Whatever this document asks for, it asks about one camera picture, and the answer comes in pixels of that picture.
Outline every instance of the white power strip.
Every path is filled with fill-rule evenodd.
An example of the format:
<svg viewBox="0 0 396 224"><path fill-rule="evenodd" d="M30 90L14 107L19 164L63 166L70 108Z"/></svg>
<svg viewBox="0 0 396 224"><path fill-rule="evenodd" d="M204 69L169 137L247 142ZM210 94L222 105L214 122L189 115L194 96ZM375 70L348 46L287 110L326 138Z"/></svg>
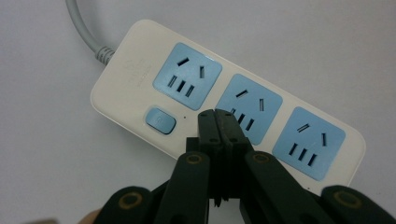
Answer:
<svg viewBox="0 0 396 224"><path fill-rule="evenodd" d="M306 189L349 185L360 133L154 21L139 21L92 90L92 105L177 158L200 112L233 112L256 150L275 155Z"/></svg>

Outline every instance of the plastic casing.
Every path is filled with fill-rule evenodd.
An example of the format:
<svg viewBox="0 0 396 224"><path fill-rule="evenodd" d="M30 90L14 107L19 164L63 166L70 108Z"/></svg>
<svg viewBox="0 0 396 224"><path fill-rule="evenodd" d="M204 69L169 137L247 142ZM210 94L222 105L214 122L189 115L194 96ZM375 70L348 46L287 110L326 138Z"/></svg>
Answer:
<svg viewBox="0 0 396 224"><path fill-rule="evenodd" d="M222 65L218 80L201 108L196 111L153 88L154 78L158 75L175 44L179 42L202 52ZM346 138L330 170L321 181L299 172L284 162L282 164L305 189L316 194L320 194L321 190L327 186L349 185L365 152L365 142L359 132L154 21L142 20L133 25L92 89L91 101L93 107L104 116L164 153L177 158L186 150L186 138L197 136L198 114L204 110L215 108L235 74L242 74L260 83L268 90L279 94L283 99L283 103L262 142L254 146L256 150L271 153L291 112L295 107L300 106L344 130ZM163 134L147 125L145 117L153 107L160 108L176 119L176 127L171 133Z"/></svg>

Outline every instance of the blue switch button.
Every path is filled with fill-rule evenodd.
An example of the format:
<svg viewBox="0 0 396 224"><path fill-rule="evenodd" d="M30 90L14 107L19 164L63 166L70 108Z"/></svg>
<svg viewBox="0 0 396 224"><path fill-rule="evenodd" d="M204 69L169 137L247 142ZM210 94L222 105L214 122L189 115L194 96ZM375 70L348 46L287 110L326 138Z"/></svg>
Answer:
<svg viewBox="0 0 396 224"><path fill-rule="evenodd" d="M169 134L175 128L176 120L161 109L153 107L146 115L146 123L163 134Z"/></svg>

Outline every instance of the white surface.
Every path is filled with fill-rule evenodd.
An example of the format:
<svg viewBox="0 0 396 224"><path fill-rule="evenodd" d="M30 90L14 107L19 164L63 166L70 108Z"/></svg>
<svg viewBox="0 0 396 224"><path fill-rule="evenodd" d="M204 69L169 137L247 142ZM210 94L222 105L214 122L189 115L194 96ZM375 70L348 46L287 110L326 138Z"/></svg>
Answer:
<svg viewBox="0 0 396 224"><path fill-rule="evenodd" d="M360 131L351 187L396 217L395 1L79 1L94 36L115 48L151 19ZM76 223L130 186L154 189L175 161L98 114L103 71L64 1L0 7L0 223ZM211 223L242 223L237 202Z"/></svg>

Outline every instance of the gray cable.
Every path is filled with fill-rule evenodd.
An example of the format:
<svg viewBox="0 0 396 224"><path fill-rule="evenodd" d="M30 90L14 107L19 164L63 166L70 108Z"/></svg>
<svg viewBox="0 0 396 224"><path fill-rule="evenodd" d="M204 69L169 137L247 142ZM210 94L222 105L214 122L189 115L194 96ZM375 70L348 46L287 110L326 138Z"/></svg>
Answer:
<svg viewBox="0 0 396 224"><path fill-rule="evenodd" d="M75 25L79 35L88 45L88 47L90 47L90 49L95 53L95 58L104 65L107 65L114 54L114 50L99 44L96 39L93 38L87 26L85 26L81 15L79 14L76 0L66 0L66 5L70 14L70 18L72 19L72 22Z"/></svg>

